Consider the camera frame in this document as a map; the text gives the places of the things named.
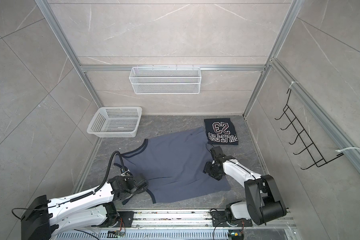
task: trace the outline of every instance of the blue-gray garment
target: blue-gray garment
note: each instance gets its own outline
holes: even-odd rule
[[[146,139],[122,156],[132,174],[141,173],[148,180],[154,203],[171,203],[231,189],[225,177],[217,181],[203,173],[205,163],[212,161],[207,142],[199,127]]]

